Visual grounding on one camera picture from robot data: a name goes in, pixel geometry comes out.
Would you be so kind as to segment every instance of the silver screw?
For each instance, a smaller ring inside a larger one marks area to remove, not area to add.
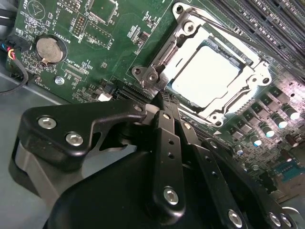
[[[278,227],[281,226],[281,222],[280,222],[280,220],[275,216],[275,214],[273,214],[272,212],[270,212],[270,213],[269,213],[269,217],[270,217],[270,219],[272,220],[272,222],[273,222],[276,226],[278,226]]]
[[[53,129],[56,126],[56,121],[52,118],[42,117],[38,119],[38,124],[44,129]]]
[[[57,85],[63,85],[65,83],[65,79],[61,76],[56,76],[54,81]]]
[[[77,133],[70,133],[66,136],[66,141],[72,146],[80,146],[84,140]]]
[[[166,201],[171,205],[178,204],[179,198],[177,193],[173,189],[167,187],[166,189],[164,189],[163,195]]]
[[[142,112],[142,111],[143,111],[142,108],[140,108],[139,106],[134,106],[134,109],[135,109],[136,111],[139,111],[139,112]]]
[[[156,73],[150,73],[150,74],[148,75],[148,79],[149,79],[150,81],[154,81],[154,80],[158,79],[158,75],[157,75]]]
[[[281,214],[281,218],[284,221],[285,224],[287,224],[288,227],[292,227],[291,222],[287,219],[287,217],[284,214]]]
[[[163,117],[166,118],[166,119],[171,119],[171,117],[166,113],[163,114]]]
[[[252,166],[252,169],[253,169],[253,171],[257,171],[257,170],[259,170],[259,166],[258,165],[254,165],[254,166]]]
[[[213,148],[217,149],[217,145],[216,145],[215,142],[212,142],[212,141],[211,141],[210,144],[211,144],[211,146],[213,146]]]
[[[195,29],[195,24],[191,21],[188,21],[184,24],[183,30],[187,34],[191,34]]]
[[[238,215],[235,211],[229,210],[228,216],[229,216],[230,221],[231,221],[237,228],[241,228],[241,227],[243,226],[242,219],[239,217],[239,215]]]
[[[183,123],[183,125],[185,126],[186,129],[190,130],[192,127],[191,125],[189,125],[188,123]]]

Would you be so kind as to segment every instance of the motherboard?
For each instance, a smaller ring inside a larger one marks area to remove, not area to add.
[[[305,5],[297,0],[20,0],[16,56],[31,83],[70,103],[162,90],[199,138],[253,177],[304,172]],[[258,50],[219,29],[233,31]],[[264,50],[289,62],[294,71]],[[8,58],[7,68],[15,66]]]

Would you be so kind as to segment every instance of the capacitor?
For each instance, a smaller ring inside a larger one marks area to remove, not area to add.
[[[275,132],[268,125],[263,126],[261,129],[266,137],[273,137],[275,135]]]
[[[240,145],[237,145],[234,147],[234,152],[239,156],[244,154],[243,149]]]
[[[277,116],[273,119],[278,128],[283,129],[288,125],[288,122],[285,121],[282,117]]]
[[[299,145],[291,135],[286,135],[285,139],[292,147],[297,147]]]
[[[287,150],[282,149],[281,150],[281,155],[285,159],[286,162],[291,162],[292,161],[292,157],[289,155]]]
[[[300,117],[300,113],[298,113],[295,109],[293,109],[292,107],[288,107],[287,109],[285,109],[285,113],[288,115],[288,117],[291,120],[296,120]]]
[[[255,147],[258,147],[262,144],[262,141],[259,139],[257,135],[253,135],[250,137],[250,141],[253,143]]]

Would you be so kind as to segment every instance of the black cable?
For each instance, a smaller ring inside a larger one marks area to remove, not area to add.
[[[15,60],[13,60],[13,62],[16,64],[16,66],[23,73],[23,80],[16,87],[14,87],[12,89],[9,89],[7,91],[4,91],[4,92],[0,92],[0,95],[10,94],[10,93],[13,93],[13,92],[21,89],[28,82],[28,80],[29,80],[29,74],[28,74],[27,70],[25,69],[25,67],[23,66],[23,64],[17,58]]]
[[[286,67],[287,69],[290,69],[290,70],[292,70],[292,71],[294,71],[294,72],[296,72],[296,73],[298,73],[298,74],[300,74],[300,75],[302,75],[302,76],[305,76],[305,73],[304,73],[302,70],[300,70],[300,69],[294,67],[290,62],[288,62],[288,61],[282,59],[281,57],[277,56],[275,53],[266,50],[264,47],[262,47],[262,46],[260,46],[260,45],[258,45],[258,44],[256,44],[256,43],[254,43],[254,42],[251,42],[251,41],[249,41],[248,39],[246,39],[246,38],[244,38],[244,37],[242,37],[242,36],[240,36],[240,35],[237,35],[237,34],[234,33],[233,31],[231,31],[231,30],[229,30],[229,29],[223,27],[222,25],[220,25],[220,24],[218,24],[218,23],[216,23],[216,22],[214,22],[214,21],[212,21],[212,20],[210,20],[210,19],[208,19],[208,18],[206,18],[206,17],[204,17],[204,16],[202,16],[202,15],[200,15],[200,14],[198,14],[198,13],[194,13],[194,12],[193,12],[193,14],[196,15],[197,17],[201,18],[201,19],[202,19],[203,21],[205,21],[206,23],[208,23],[208,24],[210,24],[210,25],[212,25],[212,26],[214,26],[214,27],[216,27],[216,28],[218,28],[218,29],[220,29],[220,30],[222,30],[222,31],[224,31],[224,32],[226,32],[226,33],[228,33],[228,34],[230,34],[231,36],[233,36],[233,37],[235,37],[235,38],[237,38],[237,39],[239,39],[239,40],[241,40],[241,41],[243,41],[243,42],[249,44],[249,45],[252,46],[253,48],[257,49],[258,51],[261,51],[261,52],[265,53],[266,55],[272,57],[273,59],[275,59],[276,61],[278,61],[280,64],[282,64],[282,65],[283,65],[284,67]]]

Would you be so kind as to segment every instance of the black metal arm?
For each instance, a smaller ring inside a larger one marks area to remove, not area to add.
[[[127,144],[137,151],[82,179],[93,148]],[[296,228],[227,149],[198,140],[166,93],[146,107],[121,100],[26,111],[10,173],[52,208],[46,229]]]

